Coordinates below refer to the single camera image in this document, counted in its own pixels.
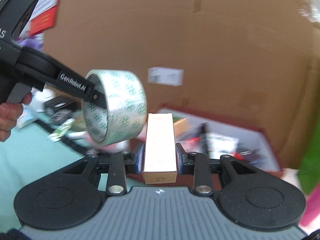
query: teal tablecloth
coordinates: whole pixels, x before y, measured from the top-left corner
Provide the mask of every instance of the teal tablecloth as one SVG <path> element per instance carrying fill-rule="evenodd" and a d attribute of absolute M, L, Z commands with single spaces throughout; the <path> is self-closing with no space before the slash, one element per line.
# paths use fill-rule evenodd
<path fill-rule="evenodd" d="M 20 130 L 13 129 L 11 137 L 0 143 L 0 232 L 21 227 L 13 200 L 22 187 L 83 157 L 47 136 L 47 131 L 31 123 Z M 100 190 L 105 189 L 106 178 L 101 177 Z M 130 179 L 127 184 L 141 185 Z"/>

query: clear packing tape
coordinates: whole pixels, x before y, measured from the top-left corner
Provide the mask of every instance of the clear packing tape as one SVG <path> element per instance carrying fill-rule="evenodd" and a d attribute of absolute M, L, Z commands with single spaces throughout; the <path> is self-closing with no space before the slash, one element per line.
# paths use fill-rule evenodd
<path fill-rule="evenodd" d="M 86 79 L 104 94 L 107 108 L 82 101 L 87 132 L 99 147 L 136 138 L 146 121 L 146 95 L 129 71 L 91 70 Z"/>
<path fill-rule="evenodd" d="M 300 6 L 299 13 L 306 17 L 310 22 L 320 28 L 320 13 L 319 10 L 311 4 L 310 0 L 295 0 Z"/>

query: screw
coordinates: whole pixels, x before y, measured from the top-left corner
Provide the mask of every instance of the screw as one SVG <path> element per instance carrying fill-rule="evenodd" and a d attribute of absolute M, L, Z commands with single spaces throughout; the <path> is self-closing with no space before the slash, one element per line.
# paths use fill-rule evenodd
<path fill-rule="evenodd" d="M 110 186 L 108 190 L 110 193 L 120 194 L 121 192 L 124 191 L 124 188 L 120 185 L 113 185 L 113 186 Z"/>
<path fill-rule="evenodd" d="M 200 186 L 196 187 L 196 191 L 201 194 L 207 194 L 207 193 L 211 192 L 211 188 L 206 185 L 200 185 Z"/>

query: green surface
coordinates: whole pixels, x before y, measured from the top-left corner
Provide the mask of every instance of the green surface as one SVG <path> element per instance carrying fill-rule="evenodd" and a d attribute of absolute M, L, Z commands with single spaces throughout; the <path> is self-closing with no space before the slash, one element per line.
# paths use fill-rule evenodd
<path fill-rule="evenodd" d="M 298 178 L 306 195 L 309 195 L 320 182 L 320 116 L 313 138 L 302 159 Z"/>
<path fill-rule="evenodd" d="M 0 232 L 20 228 L 13 200 L 22 187 L 83 157 L 61 142 L 48 140 L 48 135 L 31 123 L 13 129 L 11 137 L 0 143 Z M 106 180 L 103 174 L 100 190 L 105 189 Z M 142 183 L 128 179 L 127 184 L 131 187 Z"/>

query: ribbed surface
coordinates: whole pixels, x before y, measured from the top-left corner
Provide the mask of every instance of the ribbed surface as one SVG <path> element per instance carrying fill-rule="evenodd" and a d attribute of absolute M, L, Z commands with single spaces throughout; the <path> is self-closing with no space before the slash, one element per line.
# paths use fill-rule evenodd
<path fill-rule="evenodd" d="M 281 232 L 257 232 L 225 218 L 209 198 L 192 195 L 187 188 L 133 187 L 112 197 L 100 212 L 82 225 L 62 231 L 23 227 L 33 240 L 298 240 L 297 227 Z"/>

